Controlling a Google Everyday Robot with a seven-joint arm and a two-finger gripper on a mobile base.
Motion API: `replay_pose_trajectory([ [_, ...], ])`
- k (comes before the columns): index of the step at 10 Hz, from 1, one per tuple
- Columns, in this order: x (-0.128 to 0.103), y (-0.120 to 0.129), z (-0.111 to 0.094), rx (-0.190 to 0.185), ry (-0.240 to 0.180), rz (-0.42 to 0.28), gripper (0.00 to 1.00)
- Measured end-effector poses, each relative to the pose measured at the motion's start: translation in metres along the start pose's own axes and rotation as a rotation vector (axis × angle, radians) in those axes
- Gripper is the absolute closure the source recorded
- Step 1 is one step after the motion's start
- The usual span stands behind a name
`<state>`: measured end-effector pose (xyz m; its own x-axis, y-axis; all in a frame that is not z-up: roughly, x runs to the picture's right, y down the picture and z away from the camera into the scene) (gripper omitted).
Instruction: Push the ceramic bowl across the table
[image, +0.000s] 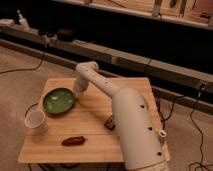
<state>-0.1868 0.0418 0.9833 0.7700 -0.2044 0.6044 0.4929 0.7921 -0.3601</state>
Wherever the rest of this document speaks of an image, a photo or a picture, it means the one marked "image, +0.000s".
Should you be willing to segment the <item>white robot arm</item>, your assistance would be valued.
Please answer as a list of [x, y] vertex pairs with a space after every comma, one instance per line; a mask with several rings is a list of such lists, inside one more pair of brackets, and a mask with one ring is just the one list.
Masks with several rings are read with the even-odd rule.
[[112, 99], [112, 114], [127, 171], [169, 171], [168, 163], [148, 113], [147, 102], [135, 89], [98, 73], [96, 62], [79, 63], [74, 92], [92, 83]]

